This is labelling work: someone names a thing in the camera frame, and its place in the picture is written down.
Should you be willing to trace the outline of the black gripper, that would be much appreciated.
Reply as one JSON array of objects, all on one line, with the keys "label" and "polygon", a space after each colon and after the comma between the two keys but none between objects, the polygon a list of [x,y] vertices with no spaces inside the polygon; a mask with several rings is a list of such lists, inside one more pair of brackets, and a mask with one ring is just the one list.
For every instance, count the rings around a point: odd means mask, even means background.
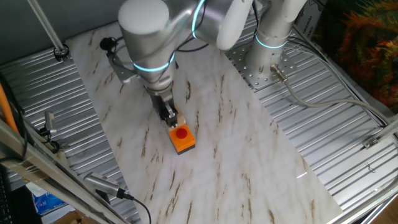
[{"label": "black gripper", "polygon": [[174,98],[171,88],[151,90],[152,105],[166,126],[178,124],[178,111],[174,107]]}]

